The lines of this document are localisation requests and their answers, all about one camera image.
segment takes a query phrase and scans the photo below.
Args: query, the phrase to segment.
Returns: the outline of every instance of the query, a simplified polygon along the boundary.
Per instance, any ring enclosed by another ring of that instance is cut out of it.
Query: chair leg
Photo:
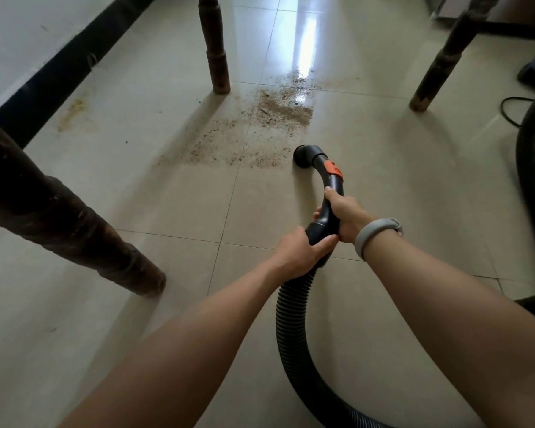
[[[410,101],[410,109],[424,112],[448,79],[462,57],[462,52],[478,34],[482,24],[499,0],[471,0],[468,8],[457,19],[446,44],[436,55],[428,72]]]
[[[224,50],[222,12],[218,0],[199,0],[200,25],[206,40],[206,55],[214,92],[227,95],[230,92],[228,61]]]
[[[0,129],[0,226],[145,297],[166,277]]]

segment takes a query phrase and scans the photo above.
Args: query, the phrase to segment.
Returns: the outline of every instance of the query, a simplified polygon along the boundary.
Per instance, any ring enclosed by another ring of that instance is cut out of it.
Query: orange button
[[[330,160],[326,160],[324,165],[325,165],[325,169],[327,170],[327,172],[329,174],[333,174],[335,176],[339,176],[341,178],[341,181],[344,181],[343,180],[343,173],[341,172],[341,170],[339,168],[337,168],[337,166],[335,165],[335,162],[331,162]]]

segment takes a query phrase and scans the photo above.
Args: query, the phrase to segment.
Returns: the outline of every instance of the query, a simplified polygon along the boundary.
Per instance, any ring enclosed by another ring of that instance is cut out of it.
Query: tile floor
[[[169,284],[145,301],[0,229],[0,428],[53,426],[143,336],[306,225],[322,192],[292,166],[299,144],[326,150],[345,191],[415,244],[511,298],[535,294],[516,130],[497,110],[532,95],[514,77],[535,42],[478,36],[417,115],[408,100],[448,35],[424,0],[221,5],[231,94],[211,93],[196,0],[156,0],[27,147]],[[481,426],[352,248],[310,301],[314,360],[349,402],[394,426]],[[317,426],[281,367],[274,307],[199,428]]]

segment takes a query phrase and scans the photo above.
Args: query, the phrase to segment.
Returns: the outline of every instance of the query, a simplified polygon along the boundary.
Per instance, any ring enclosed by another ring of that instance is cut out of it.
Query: vacuum hose handle
[[[301,168],[314,167],[323,179],[324,186],[331,186],[340,195],[343,195],[343,174],[336,167],[335,162],[329,160],[323,150],[316,145],[300,145],[293,152],[293,162]],[[325,237],[339,233],[339,218],[333,214],[331,203],[328,199],[323,200],[319,218],[310,223],[305,229],[309,244],[319,243]],[[322,267],[331,256],[329,252],[318,263]]]

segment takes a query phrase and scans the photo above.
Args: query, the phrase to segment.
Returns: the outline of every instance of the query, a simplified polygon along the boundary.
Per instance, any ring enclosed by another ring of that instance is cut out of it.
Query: person
[[[310,246],[301,227],[284,236],[270,259],[151,334],[59,427],[194,426],[270,295],[374,220],[355,198],[330,188],[325,197],[341,220],[339,237]],[[487,426],[535,428],[535,317],[394,230],[372,237],[364,258]]]

